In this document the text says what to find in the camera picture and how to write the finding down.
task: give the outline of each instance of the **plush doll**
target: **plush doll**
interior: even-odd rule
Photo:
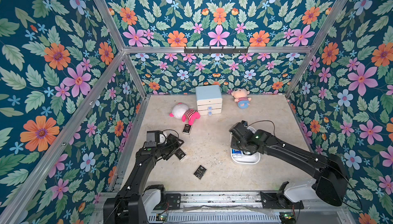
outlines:
[[[235,98],[235,102],[237,102],[237,106],[240,109],[245,109],[250,105],[251,98],[247,98],[247,95],[250,92],[244,88],[237,88],[233,90],[232,96]]]
[[[169,115],[170,117],[181,119],[184,123],[186,119],[188,119],[188,124],[194,124],[195,119],[200,118],[200,114],[193,110],[189,109],[186,104],[178,103],[172,109],[172,113]]]

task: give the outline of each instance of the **pink stuffed toy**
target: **pink stuffed toy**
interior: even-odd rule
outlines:
[[[172,109],[172,113],[169,114],[169,116],[176,119],[181,119],[183,123],[186,119],[188,119],[189,125],[194,124],[195,119],[200,118],[200,114],[197,111],[189,109],[188,106],[183,103],[178,103],[175,105]]]

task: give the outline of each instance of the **floor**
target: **floor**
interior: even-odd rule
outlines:
[[[232,161],[228,130],[242,120],[248,121],[248,124],[271,120],[276,125],[278,138],[308,150],[284,95],[251,97],[250,107],[239,109],[231,95],[223,95],[222,113],[201,116],[187,135],[182,133],[185,123],[171,118],[169,114],[179,102],[196,109],[195,95],[151,96],[125,179],[134,167],[135,153],[146,141],[146,132],[165,129],[174,129],[180,134],[180,139],[185,142],[181,148],[187,157],[182,161],[176,156],[168,161],[160,160],[151,171],[146,186],[164,184],[168,191],[268,191],[278,190],[285,181],[310,179],[311,176],[302,170],[268,155],[261,155],[261,160],[255,165],[240,165]],[[273,132],[270,122],[256,123],[253,127]],[[207,169],[200,180],[194,176],[199,165]]]

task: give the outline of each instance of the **striped shirt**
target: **striped shirt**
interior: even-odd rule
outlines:
[[[239,99],[237,100],[237,102],[239,103],[240,101],[243,101],[243,100],[247,100],[247,101],[248,101],[248,98],[247,98],[247,97],[241,97],[241,98],[239,98]]]
[[[189,109],[184,113],[184,116],[189,120],[192,117],[192,115],[194,115],[194,113],[196,113],[196,111],[194,111],[193,109]]]

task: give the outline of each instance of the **cable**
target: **cable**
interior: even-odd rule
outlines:
[[[276,135],[276,126],[274,125],[274,123],[270,120],[262,120],[262,121],[258,121],[258,122],[254,122],[254,123],[259,123],[259,122],[271,122],[273,124],[273,135]]]

